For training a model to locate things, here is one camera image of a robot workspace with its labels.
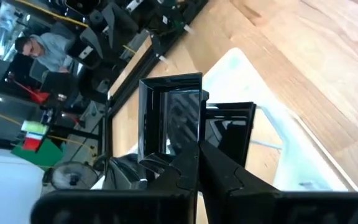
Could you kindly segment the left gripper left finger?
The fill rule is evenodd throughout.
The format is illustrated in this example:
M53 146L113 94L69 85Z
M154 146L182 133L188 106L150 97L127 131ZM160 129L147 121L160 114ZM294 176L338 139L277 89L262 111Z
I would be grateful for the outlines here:
M154 181L163 200L158 208L159 223L190 224L196 221L199 145L188 144Z

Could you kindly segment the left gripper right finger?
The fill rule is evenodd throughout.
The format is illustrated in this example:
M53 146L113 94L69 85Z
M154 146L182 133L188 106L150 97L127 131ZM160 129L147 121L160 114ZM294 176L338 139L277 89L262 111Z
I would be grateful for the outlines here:
M210 223L272 223L277 189L208 142L200 145L199 178Z

